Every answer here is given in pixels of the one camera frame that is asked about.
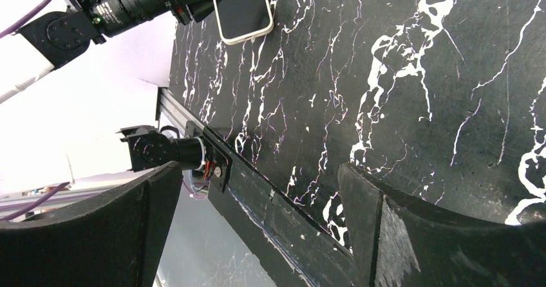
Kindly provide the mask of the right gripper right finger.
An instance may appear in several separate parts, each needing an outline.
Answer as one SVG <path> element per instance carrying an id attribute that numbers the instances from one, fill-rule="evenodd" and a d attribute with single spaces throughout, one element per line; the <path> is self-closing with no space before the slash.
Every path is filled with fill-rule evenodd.
<path id="1" fill-rule="evenodd" d="M 337 172 L 356 286 L 544 286 L 545 223 L 503 225 Z"/>

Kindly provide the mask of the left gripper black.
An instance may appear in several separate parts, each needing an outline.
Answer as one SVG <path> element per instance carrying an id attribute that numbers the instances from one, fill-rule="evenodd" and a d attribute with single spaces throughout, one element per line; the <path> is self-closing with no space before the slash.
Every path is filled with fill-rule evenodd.
<path id="1" fill-rule="evenodd" d="M 112 38 L 166 12 L 186 25 L 203 21 L 213 11 L 213 0 L 97 0 L 91 6 L 91 22 Z"/>

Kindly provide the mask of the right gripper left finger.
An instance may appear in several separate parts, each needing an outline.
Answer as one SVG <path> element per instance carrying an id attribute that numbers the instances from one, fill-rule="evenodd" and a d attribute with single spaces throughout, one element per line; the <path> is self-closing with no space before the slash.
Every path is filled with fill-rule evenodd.
<path id="1" fill-rule="evenodd" d="M 178 203 L 170 162 L 37 219 L 1 223 L 2 286 L 152 286 Z"/>

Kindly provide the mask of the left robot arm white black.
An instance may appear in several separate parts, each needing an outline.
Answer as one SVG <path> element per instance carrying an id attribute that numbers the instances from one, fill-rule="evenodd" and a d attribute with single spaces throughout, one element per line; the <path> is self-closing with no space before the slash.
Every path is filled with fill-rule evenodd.
<path id="1" fill-rule="evenodd" d="M 171 13 L 181 25 L 214 11 L 214 0 L 65 0 L 64 11 L 42 14 L 41 3 L 1 34 L 1 101 L 140 24 Z"/>

